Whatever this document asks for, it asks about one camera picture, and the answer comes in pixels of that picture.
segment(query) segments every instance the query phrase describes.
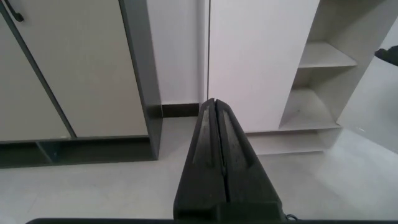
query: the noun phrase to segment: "door handle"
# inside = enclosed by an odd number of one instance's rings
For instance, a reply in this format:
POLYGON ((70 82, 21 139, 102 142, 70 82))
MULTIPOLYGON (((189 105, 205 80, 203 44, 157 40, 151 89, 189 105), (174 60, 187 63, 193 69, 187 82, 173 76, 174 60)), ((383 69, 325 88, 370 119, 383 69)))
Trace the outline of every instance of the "door handle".
POLYGON ((14 19, 18 22, 22 22, 24 20, 24 17, 19 12, 15 12, 14 8, 12 7, 12 5, 8 0, 4 0, 4 2, 6 3, 8 9, 10 10, 12 16, 14 16, 14 19))

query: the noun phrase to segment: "cabinet base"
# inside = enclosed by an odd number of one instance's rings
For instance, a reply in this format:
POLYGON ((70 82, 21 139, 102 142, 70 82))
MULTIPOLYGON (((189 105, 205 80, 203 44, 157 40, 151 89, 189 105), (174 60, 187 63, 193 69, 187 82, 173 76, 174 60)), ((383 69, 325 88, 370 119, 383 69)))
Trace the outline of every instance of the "cabinet base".
POLYGON ((149 137, 0 144, 0 168, 153 161, 149 137))

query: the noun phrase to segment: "cabinet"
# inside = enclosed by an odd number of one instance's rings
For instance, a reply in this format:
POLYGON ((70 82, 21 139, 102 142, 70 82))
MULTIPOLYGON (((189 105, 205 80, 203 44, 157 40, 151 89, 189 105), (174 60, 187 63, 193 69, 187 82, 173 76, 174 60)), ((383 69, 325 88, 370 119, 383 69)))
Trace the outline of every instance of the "cabinet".
POLYGON ((389 0, 211 2, 209 98, 258 154, 325 150, 340 127, 396 150, 397 70, 373 55, 398 44, 382 43, 397 16, 389 0))
POLYGON ((1 16, 0 68, 0 141, 69 138, 65 125, 1 16))
POLYGON ((11 1, 77 137, 148 135, 117 1, 11 1))
POLYGON ((0 167, 157 159, 144 0, 0 1, 0 13, 0 167))

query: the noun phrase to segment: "white wall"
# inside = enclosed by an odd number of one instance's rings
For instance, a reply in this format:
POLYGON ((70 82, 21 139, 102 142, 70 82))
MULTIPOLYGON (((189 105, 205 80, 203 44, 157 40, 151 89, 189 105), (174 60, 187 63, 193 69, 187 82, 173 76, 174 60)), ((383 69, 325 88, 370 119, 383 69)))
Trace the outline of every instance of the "white wall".
POLYGON ((162 104, 198 103, 197 1, 147 4, 162 104))

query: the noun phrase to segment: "shelving unit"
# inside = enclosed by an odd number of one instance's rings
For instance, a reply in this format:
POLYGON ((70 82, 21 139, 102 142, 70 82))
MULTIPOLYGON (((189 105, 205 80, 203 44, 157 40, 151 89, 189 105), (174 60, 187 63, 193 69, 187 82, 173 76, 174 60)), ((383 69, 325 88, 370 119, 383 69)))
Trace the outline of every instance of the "shelving unit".
POLYGON ((355 60, 326 42, 309 42, 305 45, 299 68, 356 66, 355 60))
POLYGON ((317 152, 328 148, 315 130, 248 134, 248 139, 257 155, 317 152))
POLYGON ((313 90, 299 88, 290 92, 282 121, 280 122, 280 131, 339 127, 328 108, 313 90))

